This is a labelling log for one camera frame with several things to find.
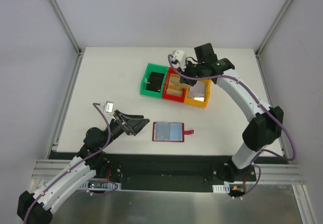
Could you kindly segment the red leather card holder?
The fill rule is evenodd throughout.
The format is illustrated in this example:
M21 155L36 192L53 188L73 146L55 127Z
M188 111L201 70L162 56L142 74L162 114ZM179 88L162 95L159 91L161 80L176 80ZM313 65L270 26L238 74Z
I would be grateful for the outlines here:
M194 134L194 130L185 130L184 123L154 122L152 141L154 142L184 142L186 135Z

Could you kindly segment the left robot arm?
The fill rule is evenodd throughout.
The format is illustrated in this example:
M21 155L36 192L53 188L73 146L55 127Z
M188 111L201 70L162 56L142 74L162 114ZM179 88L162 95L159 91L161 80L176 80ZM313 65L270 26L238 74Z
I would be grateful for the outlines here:
M20 195L17 215L24 223L50 223L54 212L82 184L94 177L110 175L103 150L122 134L136 136L149 122L142 115L127 115L116 110L111 121L106 121L104 130L88 129L83 146L62 171L38 190Z

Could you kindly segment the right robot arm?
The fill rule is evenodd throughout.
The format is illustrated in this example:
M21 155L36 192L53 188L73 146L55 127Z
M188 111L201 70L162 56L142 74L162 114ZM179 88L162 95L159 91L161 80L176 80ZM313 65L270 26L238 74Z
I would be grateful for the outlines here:
M195 47L194 51L195 59L182 50L174 51L168 57L170 64L178 65L180 83L194 86L197 80L212 80L233 99L248 121L242 133L242 145L218 171L221 180L232 183L244 177L261 150L281 136L284 112L279 106L262 102L244 83L229 59L218 59L210 43Z

